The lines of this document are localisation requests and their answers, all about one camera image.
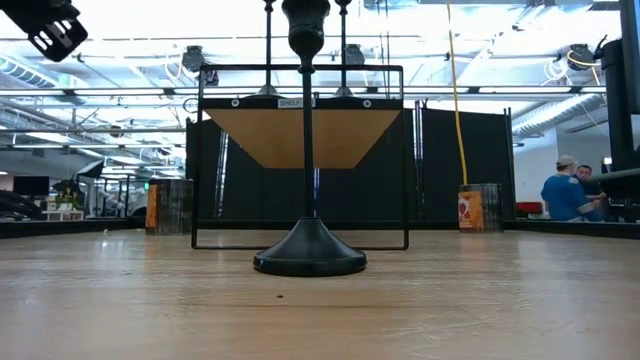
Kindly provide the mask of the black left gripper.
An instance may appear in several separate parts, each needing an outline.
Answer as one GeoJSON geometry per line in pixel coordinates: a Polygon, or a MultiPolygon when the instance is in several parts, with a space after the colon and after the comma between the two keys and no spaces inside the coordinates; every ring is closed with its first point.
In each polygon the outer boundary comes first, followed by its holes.
{"type": "Polygon", "coordinates": [[[53,62],[67,58],[88,38],[72,0],[0,0],[0,11],[53,62]]]}

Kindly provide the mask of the red candle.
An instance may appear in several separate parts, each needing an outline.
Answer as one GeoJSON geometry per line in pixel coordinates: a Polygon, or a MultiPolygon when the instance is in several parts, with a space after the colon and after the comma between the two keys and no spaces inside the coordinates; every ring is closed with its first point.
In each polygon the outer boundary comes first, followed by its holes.
{"type": "Polygon", "coordinates": [[[147,235],[185,235],[192,230],[193,181],[152,179],[147,195],[147,235]]]}
{"type": "Polygon", "coordinates": [[[503,232],[501,185],[495,183],[460,185],[457,211],[461,232],[503,232]]]}

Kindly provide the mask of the black candle stick holder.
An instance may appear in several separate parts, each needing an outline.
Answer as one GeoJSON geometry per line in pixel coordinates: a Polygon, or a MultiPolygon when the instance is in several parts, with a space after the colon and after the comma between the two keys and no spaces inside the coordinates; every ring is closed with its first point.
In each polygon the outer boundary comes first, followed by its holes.
{"type": "Polygon", "coordinates": [[[347,86],[347,59],[346,59],[346,28],[347,22],[346,17],[348,15],[348,6],[352,2],[352,0],[334,0],[335,3],[339,6],[340,12],[339,15],[341,17],[341,47],[340,47],[340,59],[341,59],[341,83],[336,92],[334,93],[335,97],[351,97],[353,92],[347,86]]]}
{"type": "Polygon", "coordinates": [[[290,232],[253,259],[258,272],[289,277],[330,277],[355,274],[367,266],[366,255],[335,236],[316,215],[314,192],[312,81],[313,59],[324,45],[328,0],[284,0],[288,42],[298,55],[303,86],[304,215],[290,232]]]}
{"type": "Polygon", "coordinates": [[[264,11],[266,13],[266,33],[265,33],[265,84],[254,94],[254,97],[279,98],[280,94],[272,85],[272,13],[273,4],[276,0],[263,0],[264,11]]]}

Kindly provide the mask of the black studio light box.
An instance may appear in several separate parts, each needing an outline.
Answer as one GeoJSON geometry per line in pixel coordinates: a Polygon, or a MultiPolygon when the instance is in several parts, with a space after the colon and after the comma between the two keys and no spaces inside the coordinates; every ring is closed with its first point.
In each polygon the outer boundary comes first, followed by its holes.
{"type": "Polygon", "coordinates": [[[105,160],[98,160],[85,165],[75,173],[75,178],[80,177],[98,179],[101,177],[105,167],[105,160]]]}

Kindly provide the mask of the black background monitor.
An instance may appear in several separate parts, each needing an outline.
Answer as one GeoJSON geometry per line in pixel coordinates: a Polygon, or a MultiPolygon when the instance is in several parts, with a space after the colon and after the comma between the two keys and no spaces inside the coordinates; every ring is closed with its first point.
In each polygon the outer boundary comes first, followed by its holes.
{"type": "Polygon", "coordinates": [[[14,176],[13,192],[24,196],[47,196],[50,191],[48,176],[14,176]]]}

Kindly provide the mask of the small background potted plant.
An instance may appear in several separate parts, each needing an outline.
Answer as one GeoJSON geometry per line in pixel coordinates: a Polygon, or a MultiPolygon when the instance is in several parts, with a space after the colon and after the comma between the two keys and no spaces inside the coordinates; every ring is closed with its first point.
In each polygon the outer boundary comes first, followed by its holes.
{"type": "Polygon", "coordinates": [[[77,194],[70,188],[59,191],[56,195],[55,202],[57,210],[76,211],[82,209],[77,194]]]}

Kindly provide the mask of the black room divider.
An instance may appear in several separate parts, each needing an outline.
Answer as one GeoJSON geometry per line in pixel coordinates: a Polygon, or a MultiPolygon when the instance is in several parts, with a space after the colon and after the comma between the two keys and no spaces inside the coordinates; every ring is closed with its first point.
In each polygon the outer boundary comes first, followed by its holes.
{"type": "MultiPolygon", "coordinates": [[[[300,169],[267,169],[234,140],[220,144],[212,121],[187,127],[186,175],[203,147],[199,217],[225,221],[295,221],[304,213],[300,169]]],[[[322,170],[318,214],[327,222],[455,222],[461,183],[501,187],[503,217],[515,217],[512,152],[506,118],[422,111],[422,157],[414,157],[412,110],[397,118],[353,169],[322,170]]]]}

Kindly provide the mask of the red seat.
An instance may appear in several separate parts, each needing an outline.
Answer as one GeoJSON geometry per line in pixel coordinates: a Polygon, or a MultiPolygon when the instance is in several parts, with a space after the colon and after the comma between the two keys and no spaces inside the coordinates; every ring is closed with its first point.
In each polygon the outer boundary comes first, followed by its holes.
{"type": "Polygon", "coordinates": [[[528,218],[532,215],[538,216],[544,213],[544,204],[541,202],[517,202],[515,204],[516,216],[528,218]]]}

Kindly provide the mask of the person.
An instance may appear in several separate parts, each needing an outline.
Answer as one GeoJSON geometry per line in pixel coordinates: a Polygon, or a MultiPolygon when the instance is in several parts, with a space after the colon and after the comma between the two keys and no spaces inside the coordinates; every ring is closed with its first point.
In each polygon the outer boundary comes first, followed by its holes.
{"type": "Polygon", "coordinates": [[[559,222],[599,222],[596,203],[587,198],[576,177],[578,161],[562,155],[556,161],[556,173],[543,184],[541,197],[549,217],[559,222]]]}
{"type": "Polygon", "coordinates": [[[597,182],[591,182],[593,169],[589,165],[579,165],[575,177],[579,180],[586,197],[594,204],[594,219],[603,222],[606,215],[607,195],[597,182]]]}

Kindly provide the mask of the black aluminium table frame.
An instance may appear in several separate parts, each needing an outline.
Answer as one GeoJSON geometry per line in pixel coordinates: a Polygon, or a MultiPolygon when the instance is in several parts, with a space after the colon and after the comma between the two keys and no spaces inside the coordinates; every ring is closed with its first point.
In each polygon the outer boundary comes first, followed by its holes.
{"type": "MultiPolygon", "coordinates": [[[[326,221],[331,230],[456,230],[456,222],[410,221],[401,222],[337,222],[326,221]]],[[[201,220],[201,230],[288,230],[294,226],[292,221],[216,221],[201,220]]],[[[82,221],[2,221],[0,239],[102,232],[104,230],[142,229],[144,221],[139,218],[95,219],[82,221]]],[[[640,240],[640,224],[604,223],[604,222],[553,222],[546,220],[504,221],[503,228],[509,231],[543,232],[571,234],[604,238],[640,240]]]]}

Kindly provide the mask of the wooden shelf with black frame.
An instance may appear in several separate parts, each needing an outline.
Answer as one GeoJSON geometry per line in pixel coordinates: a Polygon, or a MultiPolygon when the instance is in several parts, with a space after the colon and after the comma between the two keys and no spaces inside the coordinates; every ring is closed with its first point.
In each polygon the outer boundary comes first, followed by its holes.
{"type": "Polygon", "coordinates": [[[193,128],[196,139],[189,144],[194,182],[191,246],[201,249],[199,231],[201,172],[204,165],[204,115],[243,147],[259,165],[304,172],[304,214],[316,213],[316,169],[351,169],[370,150],[393,122],[405,122],[404,98],[337,96],[317,98],[309,74],[302,77],[297,98],[276,95],[213,98],[203,83],[216,71],[214,65],[200,68],[197,92],[199,117],[193,128]]]}

